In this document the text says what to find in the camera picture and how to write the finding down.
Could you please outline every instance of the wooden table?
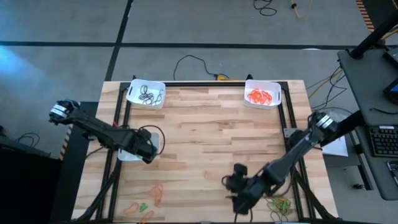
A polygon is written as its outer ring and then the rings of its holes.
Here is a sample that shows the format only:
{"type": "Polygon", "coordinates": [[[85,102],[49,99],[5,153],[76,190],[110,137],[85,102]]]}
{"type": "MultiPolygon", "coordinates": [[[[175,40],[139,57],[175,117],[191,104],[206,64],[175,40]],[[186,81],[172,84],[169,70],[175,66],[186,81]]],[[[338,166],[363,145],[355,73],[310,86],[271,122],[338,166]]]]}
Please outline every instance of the wooden table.
{"type": "MultiPolygon", "coordinates": [[[[311,113],[304,82],[288,81],[297,126],[307,127],[311,113]]],[[[119,82],[105,82],[96,117],[109,124],[113,121],[119,82]]],[[[123,162],[116,201],[114,222],[139,222],[153,210],[149,222],[233,222],[229,192],[221,184],[224,175],[232,174],[233,164],[246,164],[249,175],[255,174],[266,162],[285,154],[278,109],[259,110],[243,105],[243,87],[167,87],[161,110],[131,108],[129,125],[138,128],[154,124],[166,135],[164,153],[153,163],[123,162]],[[163,186],[159,207],[150,190],[163,186]],[[124,213],[132,203],[146,203],[148,209],[134,215],[124,213]]],[[[123,103],[121,119],[124,116],[123,103]]],[[[284,110],[289,123],[287,110],[284,110]]],[[[99,147],[90,144],[88,152],[99,147]]],[[[91,155],[85,162],[76,199],[73,218],[79,217],[100,191],[107,150],[91,155]]],[[[322,152],[312,149],[305,156],[310,186],[332,214],[337,216],[322,152]]],[[[308,211],[300,191],[304,214],[308,211]]],[[[286,195],[292,201],[293,193],[286,195]]],[[[107,215],[110,191],[105,201],[107,215]]],[[[265,200],[253,208],[253,221],[272,221],[265,200]]],[[[288,216],[297,221],[296,212],[288,216]]],[[[248,216],[238,216],[238,222],[248,222],[248,216]]]]}

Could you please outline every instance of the black table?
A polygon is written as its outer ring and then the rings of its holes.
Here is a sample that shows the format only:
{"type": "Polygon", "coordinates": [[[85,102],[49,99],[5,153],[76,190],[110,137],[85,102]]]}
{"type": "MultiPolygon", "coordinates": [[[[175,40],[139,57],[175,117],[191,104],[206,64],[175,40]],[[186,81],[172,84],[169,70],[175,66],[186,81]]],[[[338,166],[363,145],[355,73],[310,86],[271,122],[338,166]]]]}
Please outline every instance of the black table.
{"type": "Polygon", "coordinates": [[[372,146],[365,128],[382,125],[398,126],[397,115],[370,110],[370,108],[379,108],[384,111],[398,111],[398,106],[387,101],[382,94],[383,89],[398,78],[398,70],[382,57],[384,52],[384,49],[368,50],[363,58],[358,60],[351,58],[346,50],[338,52],[340,65],[359,106],[359,111],[342,123],[347,130],[357,127],[355,131],[359,143],[381,197],[384,200],[398,200],[398,185],[394,182],[386,164],[387,161],[394,159],[371,155],[372,146]]]}

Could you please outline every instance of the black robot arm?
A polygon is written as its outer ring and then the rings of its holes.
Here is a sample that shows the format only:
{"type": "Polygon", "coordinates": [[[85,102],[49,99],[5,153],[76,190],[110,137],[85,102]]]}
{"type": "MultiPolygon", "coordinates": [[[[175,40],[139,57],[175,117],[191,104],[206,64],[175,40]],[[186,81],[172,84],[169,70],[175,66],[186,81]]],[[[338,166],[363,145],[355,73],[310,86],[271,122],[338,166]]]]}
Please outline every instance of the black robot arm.
{"type": "Polygon", "coordinates": [[[333,138],[337,130],[338,124],[326,113],[315,112],[308,118],[308,128],[294,134],[290,151],[280,159],[267,163],[253,177],[246,177],[246,166],[235,164],[234,174],[227,175],[222,180],[232,193],[234,213],[247,215],[263,196],[273,196],[283,186],[296,162],[316,144],[333,138]]]}
{"type": "Polygon", "coordinates": [[[73,124],[97,137],[99,143],[109,150],[123,149],[142,157],[149,164],[157,154],[157,149],[148,143],[151,133],[142,128],[119,129],[81,110],[79,104],[72,100],[57,101],[50,111],[50,122],[58,124],[73,124]]]}

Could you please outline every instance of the black metal frame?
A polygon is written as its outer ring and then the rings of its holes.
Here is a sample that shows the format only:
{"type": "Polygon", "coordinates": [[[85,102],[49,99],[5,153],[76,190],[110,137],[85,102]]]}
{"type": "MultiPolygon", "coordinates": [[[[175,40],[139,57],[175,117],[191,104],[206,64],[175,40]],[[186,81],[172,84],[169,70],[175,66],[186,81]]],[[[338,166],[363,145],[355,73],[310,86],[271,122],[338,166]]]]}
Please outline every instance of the black metal frame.
{"type": "MultiPolygon", "coordinates": [[[[287,82],[278,82],[278,83],[281,85],[281,87],[284,91],[285,99],[287,102],[287,109],[289,112],[289,119],[290,119],[290,123],[292,126],[291,128],[296,128],[297,125],[296,125],[296,120],[295,120],[295,116],[294,116],[292,101],[290,99],[288,83],[287,82]]],[[[241,86],[241,87],[244,87],[245,82],[165,82],[165,84],[166,84],[166,86],[169,86],[169,87],[172,87],[172,86],[241,86]]],[[[129,85],[130,85],[129,82],[120,83],[118,101],[116,103],[116,110],[115,110],[115,114],[114,114],[114,120],[116,123],[118,123],[118,120],[119,120],[124,91],[126,91],[128,89],[129,85]]],[[[124,119],[123,119],[124,126],[127,125],[128,121],[129,121],[130,107],[131,107],[131,104],[130,104],[130,102],[127,101],[126,109],[124,112],[124,119]]],[[[278,106],[278,110],[279,110],[280,124],[281,124],[281,128],[283,130],[284,128],[287,128],[287,122],[285,119],[284,108],[283,108],[282,104],[280,104],[278,106]]],[[[288,138],[284,136],[283,131],[282,131],[282,135],[284,138],[285,145],[287,146],[288,138]]],[[[111,174],[110,177],[108,177],[109,171],[111,168],[113,153],[114,153],[113,151],[109,151],[106,156],[103,181],[101,184],[101,191],[95,199],[95,201],[97,201],[95,203],[95,207],[91,208],[92,211],[94,211],[94,209],[98,208],[95,220],[100,221],[100,222],[113,222],[113,217],[114,217],[114,209],[116,206],[116,198],[117,198],[117,192],[118,192],[118,184],[119,184],[119,177],[120,177],[122,161],[120,161],[119,159],[116,161],[116,165],[113,170],[113,173],[111,174]],[[102,218],[103,203],[104,203],[103,199],[104,199],[106,192],[110,188],[111,184],[113,184],[113,188],[112,188],[111,198],[110,198],[110,203],[109,203],[109,212],[108,212],[108,217],[104,219],[104,218],[102,218]]],[[[303,215],[302,203],[301,203],[301,199],[300,199],[300,192],[299,192],[299,188],[297,186],[297,180],[301,180],[302,184],[305,184],[307,186],[309,185],[309,183],[308,183],[307,171],[305,170],[305,164],[304,164],[303,159],[301,159],[299,161],[299,166],[300,166],[300,173],[301,173],[302,178],[297,177],[293,180],[292,189],[293,189],[294,200],[295,200],[296,209],[297,209],[297,216],[298,216],[298,219],[301,220],[304,218],[304,215],[303,215]]],[[[309,198],[307,198],[307,206],[308,206],[310,218],[315,218],[315,209],[314,209],[314,206],[312,205],[309,198]]],[[[90,219],[90,217],[85,216],[82,218],[87,220],[87,219],[90,219]]]]}

